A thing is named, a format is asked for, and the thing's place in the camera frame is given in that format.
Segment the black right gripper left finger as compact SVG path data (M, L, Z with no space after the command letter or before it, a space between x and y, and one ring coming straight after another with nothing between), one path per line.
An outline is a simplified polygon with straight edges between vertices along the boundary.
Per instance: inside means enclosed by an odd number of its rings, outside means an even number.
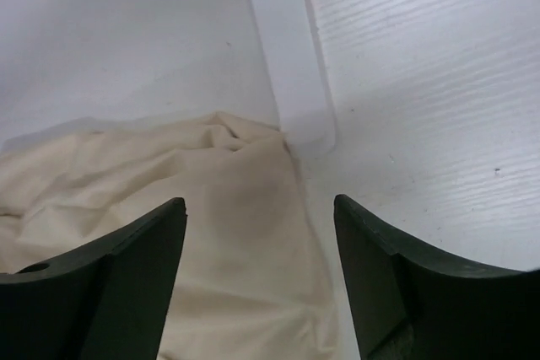
M173 198L74 250L1 275L3 359L155 359L180 263Z

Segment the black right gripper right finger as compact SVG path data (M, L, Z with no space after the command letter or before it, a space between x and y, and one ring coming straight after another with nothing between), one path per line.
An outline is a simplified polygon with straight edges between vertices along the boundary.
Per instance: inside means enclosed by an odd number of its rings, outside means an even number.
M345 195L334 224L363 359L538 358L538 270L446 252Z

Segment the beige trousers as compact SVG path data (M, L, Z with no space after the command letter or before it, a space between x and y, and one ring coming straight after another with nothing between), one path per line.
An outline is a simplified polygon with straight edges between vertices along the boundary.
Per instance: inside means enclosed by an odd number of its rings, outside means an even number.
M162 359L335 359L337 309L282 135L225 113L75 132L1 157L1 268L20 270L181 197Z

